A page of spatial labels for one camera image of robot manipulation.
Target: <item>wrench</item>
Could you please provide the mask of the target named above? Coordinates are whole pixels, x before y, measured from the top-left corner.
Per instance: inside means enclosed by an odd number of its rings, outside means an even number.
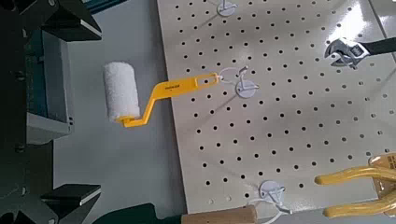
[[[392,53],[396,51],[396,37],[388,38],[371,43],[360,43],[339,38],[334,40],[327,48],[324,57],[336,53],[340,58],[332,63],[332,66],[342,67],[349,66],[357,69],[358,63],[368,56],[378,54]]]

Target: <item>wooden handle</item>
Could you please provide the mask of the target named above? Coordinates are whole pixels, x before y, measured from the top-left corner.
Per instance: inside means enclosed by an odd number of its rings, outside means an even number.
[[[253,205],[241,208],[186,215],[181,224],[256,224],[257,213]]]

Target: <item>yellow tool handle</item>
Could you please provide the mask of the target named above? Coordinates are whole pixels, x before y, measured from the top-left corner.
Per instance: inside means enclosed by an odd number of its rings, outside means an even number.
[[[151,98],[161,100],[185,94],[190,91],[198,91],[217,83],[219,83],[219,76],[216,73],[162,82],[155,86]]]
[[[315,177],[315,183],[319,185],[338,184],[361,177],[374,177],[396,181],[396,170],[391,170],[384,167],[359,166],[330,175],[318,175]]]
[[[396,208],[396,190],[383,197],[381,200],[368,203],[351,203],[333,206],[324,209],[325,217],[360,217],[372,216]]]
[[[203,88],[214,86],[218,83],[219,76],[216,73],[159,83],[154,87],[154,90],[151,93],[142,119],[127,117],[120,118],[118,121],[121,122],[125,128],[145,125],[149,122],[149,117],[155,101],[179,96],[191,91],[198,91]]]

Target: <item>pegboard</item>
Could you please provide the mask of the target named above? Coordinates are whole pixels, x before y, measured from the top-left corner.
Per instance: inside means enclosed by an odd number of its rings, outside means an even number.
[[[384,38],[369,2],[232,2],[237,10],[222,18],[219,1],[158,1],[169,79],[248,65],[246,79],[261,87],[249,99],[220,83],[172,100],[189,212],[245,205],[263,180],[285,185],[294,212],[376,198],[371,179],[314,183],[396,144],[393,58],[352,70],[323,56],[338,37]]]

